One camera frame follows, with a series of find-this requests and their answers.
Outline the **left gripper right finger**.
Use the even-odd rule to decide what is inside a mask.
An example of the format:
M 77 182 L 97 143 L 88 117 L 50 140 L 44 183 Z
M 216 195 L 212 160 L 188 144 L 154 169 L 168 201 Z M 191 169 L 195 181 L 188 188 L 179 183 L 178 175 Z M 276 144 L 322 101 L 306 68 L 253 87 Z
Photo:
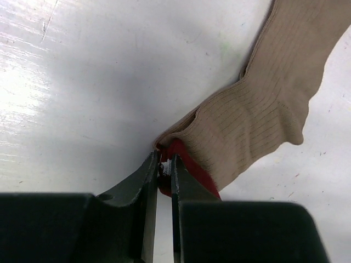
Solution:
M 221 201 L 171 160 L 175 262 L 325 262 L 315 222 L 291 202 Z

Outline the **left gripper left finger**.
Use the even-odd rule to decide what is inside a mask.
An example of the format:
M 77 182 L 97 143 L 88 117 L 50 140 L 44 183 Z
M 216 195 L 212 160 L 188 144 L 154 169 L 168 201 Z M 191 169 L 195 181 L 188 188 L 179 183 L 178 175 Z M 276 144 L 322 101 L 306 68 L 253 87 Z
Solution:
M 1 262 L 152 262 L 158 154 L 90 193 L 2 193 Z

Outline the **tan sock with red cuff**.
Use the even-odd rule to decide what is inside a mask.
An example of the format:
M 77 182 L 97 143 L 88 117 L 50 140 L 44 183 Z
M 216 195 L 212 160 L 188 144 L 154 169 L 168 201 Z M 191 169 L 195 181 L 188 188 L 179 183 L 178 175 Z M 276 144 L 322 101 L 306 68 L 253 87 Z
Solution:
M 155 141 L 161 161 L 180 155 L 210 193 L 281 144 L 303 142 L 309 100 L 350 26 L 350 1 L 274 1 L 239 80 Z

